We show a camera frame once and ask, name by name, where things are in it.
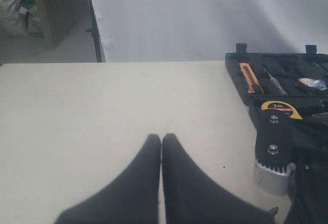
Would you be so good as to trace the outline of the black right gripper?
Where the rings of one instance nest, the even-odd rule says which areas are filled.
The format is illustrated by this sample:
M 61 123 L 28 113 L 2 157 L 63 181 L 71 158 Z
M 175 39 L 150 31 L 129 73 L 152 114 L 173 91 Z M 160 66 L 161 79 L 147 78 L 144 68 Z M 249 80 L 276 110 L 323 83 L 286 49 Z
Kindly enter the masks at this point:
M 291 206 L 284 222 L 327 223 L 327 126 L 291 125 Z

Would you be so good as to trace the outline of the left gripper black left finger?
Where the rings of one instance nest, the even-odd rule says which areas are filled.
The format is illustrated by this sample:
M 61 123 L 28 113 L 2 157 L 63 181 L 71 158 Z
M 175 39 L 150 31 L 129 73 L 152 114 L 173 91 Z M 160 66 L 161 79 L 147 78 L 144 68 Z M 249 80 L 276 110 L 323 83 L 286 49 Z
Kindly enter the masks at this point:
M 102 190 L 64 210 L 56 223 L 158 223 L 161 140 L 149 134 L 130 164 Z

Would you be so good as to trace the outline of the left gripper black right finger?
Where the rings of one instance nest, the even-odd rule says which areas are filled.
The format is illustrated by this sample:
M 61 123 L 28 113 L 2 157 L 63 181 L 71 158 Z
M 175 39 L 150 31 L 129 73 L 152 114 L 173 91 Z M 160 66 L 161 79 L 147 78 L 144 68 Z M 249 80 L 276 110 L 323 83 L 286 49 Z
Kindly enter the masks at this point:
M 173 133 L 162 140 L 162 184 L 167 223 L 274 223 L 208 177 Z

